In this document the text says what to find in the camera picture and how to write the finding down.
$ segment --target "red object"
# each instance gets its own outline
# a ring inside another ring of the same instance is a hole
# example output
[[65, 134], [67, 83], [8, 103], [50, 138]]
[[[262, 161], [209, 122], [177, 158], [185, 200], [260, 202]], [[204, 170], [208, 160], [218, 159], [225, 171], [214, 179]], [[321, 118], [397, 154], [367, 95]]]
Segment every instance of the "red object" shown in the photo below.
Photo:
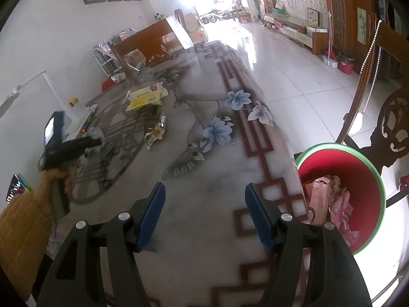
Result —
[[406, 186], [409, 185], [409, 176], [402, 176], [399, 179], [399, 182], [400, 182], [399, 190], [402, 191]]
[[110, 87], [114, 86], [115, 82], [110, 78], [108, 78], [104, 83], [102, 83], [101, 89], [102, 91], [108, 90]]
[[[328, 51], [325, 51], [324, 53], [325, 56], [328, 56]], [[335, 56], [334, 52], [330, 52], [330, 59], [333, 59], [334, 61], [338, 61], [337, 57]]]
[[354, 64], [353, 63], [346, 63], [344, 61], [340, 61], [338, 63], [338, 68], [343, 73], [347, 73], [349, 75], [350, 73], [352, 73], [352, 69], [354, 68]]
[[359, 231], [357, 243], [349, 249], [358, 250], [375, 230], [381, 212], [381, 194], [371, 170], [348, 152], [323, 149], [306, 158], [298, 172], [302, 183], [328, 174], [339, 176], [341, 187], [350, 193], [349, 203], [353, 207], [349, 227]]
[[283, 27], [283, 23], [281, 23], [281, 22], [278, 22], [278, 21], [276, 21], [276, 20], [273, 20], [273, 23], [274, 23], [274, 25], [275, 25], [277, 28], [282, 28], [282, 27]]

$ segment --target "book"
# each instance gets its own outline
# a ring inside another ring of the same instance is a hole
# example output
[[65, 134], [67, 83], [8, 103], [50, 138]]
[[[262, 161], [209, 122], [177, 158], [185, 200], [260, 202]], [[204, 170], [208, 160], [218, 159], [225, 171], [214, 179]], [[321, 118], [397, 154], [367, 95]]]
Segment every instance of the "book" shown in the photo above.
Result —
[[6, 202], [10, 203], [15, 195], [24, 193], [26, 189], [30, 192], [33, 191], [21, 173], [13, 174], [9, 186], [9, 191], [6, 196]]

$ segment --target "tv stand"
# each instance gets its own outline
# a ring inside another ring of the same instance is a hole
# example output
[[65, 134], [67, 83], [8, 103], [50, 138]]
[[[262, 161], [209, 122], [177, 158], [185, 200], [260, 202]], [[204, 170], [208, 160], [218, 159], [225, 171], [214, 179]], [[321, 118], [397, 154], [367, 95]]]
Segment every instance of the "tv stand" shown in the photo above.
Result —
[[328, 32], [313, 32], [312, 37], [306, 34], [308, 22], [304, 19], [283, 15], [266, 13], [264, 21], [270, 23], [272, 28], [284, 37], [294, 40], [299, 45], [307, 45], [312, 49], [312, 54], [324, 54], [328, 50]]

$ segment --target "pink plastic bag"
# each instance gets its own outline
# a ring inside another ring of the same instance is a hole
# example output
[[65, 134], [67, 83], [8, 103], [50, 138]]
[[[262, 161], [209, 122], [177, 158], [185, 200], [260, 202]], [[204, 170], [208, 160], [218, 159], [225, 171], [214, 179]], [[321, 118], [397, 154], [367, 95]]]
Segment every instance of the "pink plastic bag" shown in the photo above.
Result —
[[341, 233], [348, 247], [353, 246], [359, 239], [359, 232], [351, 231], [348, 225], [353, 210], [349, 204], [349, 197], [349, 192], [345, 191], [331, 207], [331, 221]]

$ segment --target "trash bin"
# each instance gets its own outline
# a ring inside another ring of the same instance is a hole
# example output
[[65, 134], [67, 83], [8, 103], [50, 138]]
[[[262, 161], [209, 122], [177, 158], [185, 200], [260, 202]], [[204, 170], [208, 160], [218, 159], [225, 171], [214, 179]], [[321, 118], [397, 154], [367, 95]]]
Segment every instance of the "trash bin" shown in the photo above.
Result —
[[349, 52], [340, 52], [338, 55], [338, 68], [343, 73], [350, 74], [354, 68], [354, 55]]
[[346, 187], [353, 206], [348, 221], [351, 231], [359, 231], [353, 254], [363, 250], [377, 233], [386, 207], [382, 179], [373, 164], [360, 152], [337, 143], [323, 143], [305, 150], [296, 159], [302, 183], [325, 175], [337, 175]]

